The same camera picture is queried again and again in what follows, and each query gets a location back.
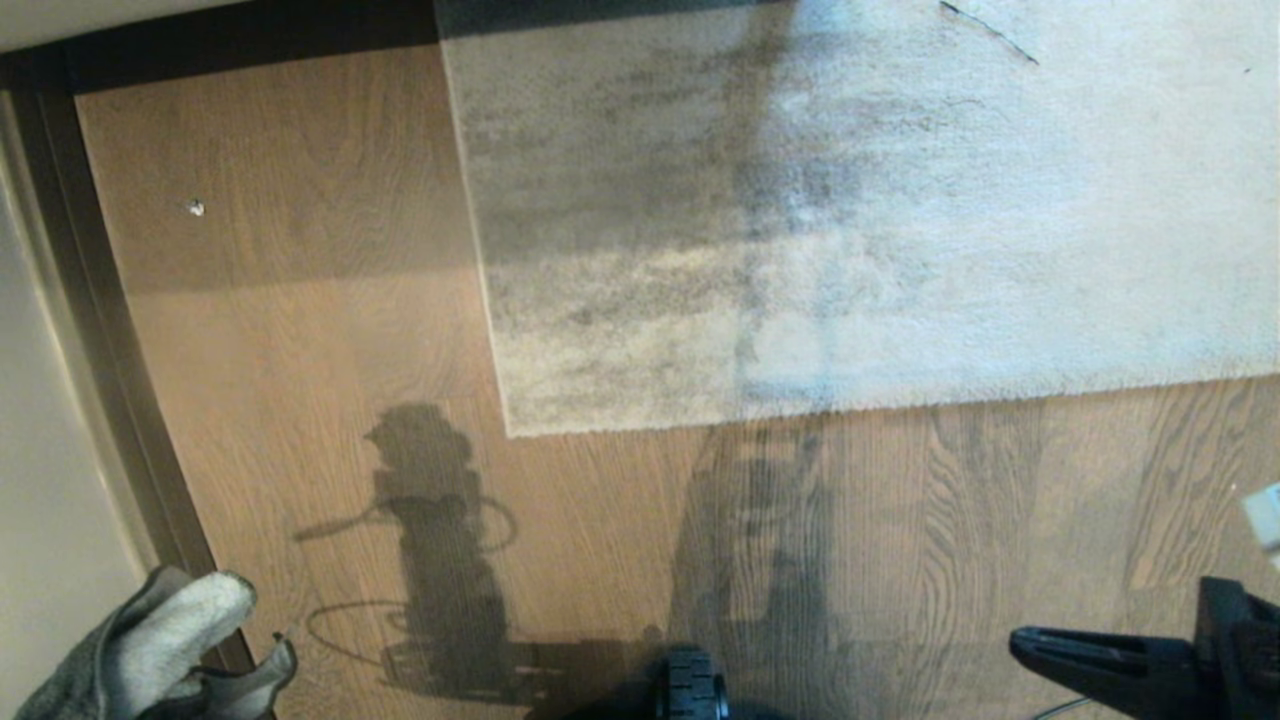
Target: wall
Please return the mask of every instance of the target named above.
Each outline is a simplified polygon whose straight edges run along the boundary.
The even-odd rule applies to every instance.
[[[143,577],[0,167],[0,717]]]

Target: area rug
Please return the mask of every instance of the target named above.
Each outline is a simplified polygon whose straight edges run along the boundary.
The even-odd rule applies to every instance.
[[[1277,366],[1277,10],[438,0],[512,436]]]

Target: dark trim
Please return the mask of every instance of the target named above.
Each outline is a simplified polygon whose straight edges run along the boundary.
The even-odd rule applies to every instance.
[[[65,42],[73,94],[436,42],[429,0],[253,0]]]
[[[125,304],[68,90],[59,46],[0,58],[42,236],[92,372],[92,391],[124,465],[159,561],[193,577],[216,570]],[[252,667],[237,633],[212,661]]]

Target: rubber tire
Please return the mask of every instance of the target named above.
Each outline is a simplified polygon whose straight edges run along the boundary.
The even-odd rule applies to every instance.
[[[724,678],[717,675],[710,655],[700,650],[673,650],[662,673],[655,717],[671,720],[727,720]]]

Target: wood grain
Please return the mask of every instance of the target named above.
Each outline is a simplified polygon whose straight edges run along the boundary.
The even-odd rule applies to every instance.
[[[79,111],[250,644],[293,628],[282,717],[549,720],[669,641],[788,717],[1025,717],[1070,693],[1015,626],[1187,635],[1204,573],[1280,598],[1238,507],[1274,379],[512,441],[438,47]]]

